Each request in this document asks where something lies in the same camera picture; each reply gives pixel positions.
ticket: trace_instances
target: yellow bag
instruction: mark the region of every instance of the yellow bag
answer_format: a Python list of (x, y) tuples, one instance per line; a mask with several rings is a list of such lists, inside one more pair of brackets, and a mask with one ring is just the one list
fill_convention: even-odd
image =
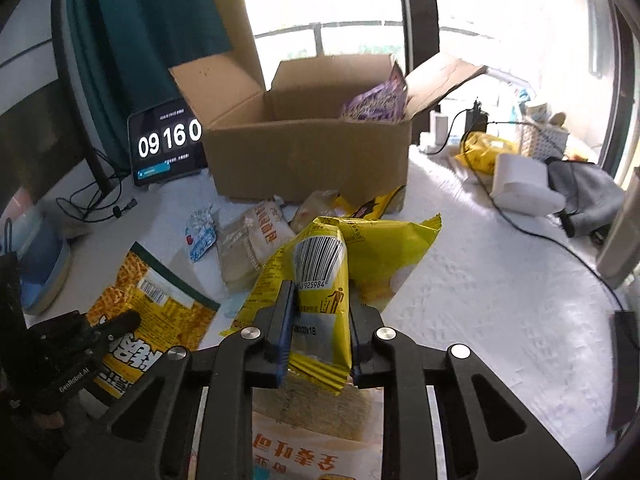
[(132, 309), (140, 326), (110, 343), (94, 382), (119, 399), (172, 346), (197, 350), (218, 307), (134, 243), (86, 318), (95, 326)]
[(456, 159), (464, 166), (468, 166), (468, 159), (474, 170), (492, 175), (495, 169), (495, 159), (501, 153), (518, 153), (518, 147), (510, 140), (494, 137), (484, 132), (471, 132), (466, 137), (464, 146), (460, 144), (460, 153), (456, 155)]
[(378, 220), (387, 209), (389, 212), (397, 212), (401, 207), (394, 207), (394, 203), (404, 200), (405, 186), (396, 187), (391, 193), (374, 197), (359, 207), (349, 204), (342, 195), (338, 195), (334, 201), (335, 216), (349, 218), (364, 218), (365, 220)]
[(258, 310), (275, 303), (282, 280), (298, 287), (289, 366), (340, 392), (351, 371), (349, 280), (365, 303), (386, 306), (433, 244), (440, 215), (423, 222), (318, 217), (264, 265), (229, 335), (251, 326)]

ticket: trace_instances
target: black device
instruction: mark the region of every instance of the black device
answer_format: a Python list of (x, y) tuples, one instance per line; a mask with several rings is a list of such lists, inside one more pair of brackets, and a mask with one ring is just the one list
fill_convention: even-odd
[(0, 365), (12, 400), (44, 415), (62, 410), (97, 375), (109, 344), (140, 325), (140, 315), (129, 310), (91, 327), (76, 310), (27, 329), (15, 281), (0, 282), (0, 289)]
[(474, 101), (474, 107), (466, 111), (465, 131), (466, 132), (485, 132), (489, 122), (489, 114), (482, 110), (482, 103), (478, 100)]
[[(60, 461), (54, 480), (185, 479), (202, 389), (209, 387), (196, 479), (253, 477), (252, 388), (277, 388), (287, 370), (296, 290), (219, 346), (169, 349)], [(385, 327), (350, 290), (353, 383), (384, 387), (383, 480), (436, 478), (425, 386), (436, 391), (450, 480), (579, 480), (564, 449), (464, 345), (426, 348)]]
[(147, 186), (207, 167), (200, 139), (203, 129), (184, 99), (129, 117), (133, 183)]

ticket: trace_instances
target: barcode number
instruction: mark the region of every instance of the barcode number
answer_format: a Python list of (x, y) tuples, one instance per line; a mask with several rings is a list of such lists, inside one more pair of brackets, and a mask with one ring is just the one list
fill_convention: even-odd
[(330, 286), (334, 282), (344, 251), (343, 241), (333, 236), (313, 236), (297, 244), (294, 268), (298, 288)]
[(138, 288), (144, 292), (148, 297), (158, 305), (164, 304), (167, 298), (167, 294), (161, 288), (158, 288), (152, 282), (142, 279), (142, 282), (138, 286)]

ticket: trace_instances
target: metal screw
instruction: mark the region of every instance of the metal screw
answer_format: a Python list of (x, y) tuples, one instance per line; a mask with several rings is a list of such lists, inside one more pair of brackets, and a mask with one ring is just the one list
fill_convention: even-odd
[(389, 328), (388, 326), (383, 326), (376, 330), (376, 336), (378, 339), (389, 340), (396, 337), (396, 331), (393, 328)]
[(187, 357), (187, 349), (182, 346), (172, 346), (166, 351), (166, 356), (171, 361), (179, 361)]
[(260, 329), (255, 326), (248, 326), (242, 329), (240, 335), (244, 339), (256, 339), (260, 337)]
[(453, 345), (451, 347), (451, 355), (458, 359), (466, 359), (471, 355), (471, 350), (466, 345)]

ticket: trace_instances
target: tablet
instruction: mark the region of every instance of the tablet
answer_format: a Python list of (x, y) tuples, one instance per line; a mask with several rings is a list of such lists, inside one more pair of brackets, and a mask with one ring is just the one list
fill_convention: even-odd
[(184, 99), (132, 115), (128, 132), (136, 186), (164, 182), (207, 167), (200, 142), (202, 125)]

